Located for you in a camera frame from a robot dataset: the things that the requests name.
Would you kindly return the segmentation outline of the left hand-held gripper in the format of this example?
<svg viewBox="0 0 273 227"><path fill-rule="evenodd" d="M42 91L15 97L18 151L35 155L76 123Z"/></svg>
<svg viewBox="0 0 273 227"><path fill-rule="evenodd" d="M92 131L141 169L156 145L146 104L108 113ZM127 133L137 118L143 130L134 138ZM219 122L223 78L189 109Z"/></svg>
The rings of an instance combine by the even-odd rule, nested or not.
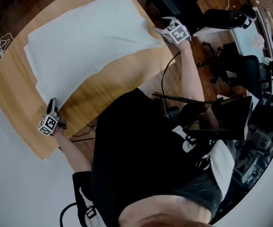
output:
<svg viewBox="0 0 273 227"><path fill-rule="evenodd" d="M53 135L55 127L58 125L60 128L64 130L67 129L65 119L60 116L53 116L50 114L58 114L58 101L56 98L52 98L49 101L46 116L40 121L38 126L38 131L45 136Z"/></svg>

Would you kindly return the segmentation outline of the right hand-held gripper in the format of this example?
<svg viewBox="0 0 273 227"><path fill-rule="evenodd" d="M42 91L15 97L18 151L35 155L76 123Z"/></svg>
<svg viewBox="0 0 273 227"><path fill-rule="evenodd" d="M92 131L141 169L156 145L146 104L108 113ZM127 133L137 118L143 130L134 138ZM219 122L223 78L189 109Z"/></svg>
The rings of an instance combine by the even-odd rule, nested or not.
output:
<svg viewBox="0 0 273 227"><path fill-rule="evenodd" d="M190 40L191 36L186 26L183 25L175 17L162 17L161 20L164 22L164 29L153 27L156 32L159 33L165 41L170 43L181 43L184 40Z"/></svg>

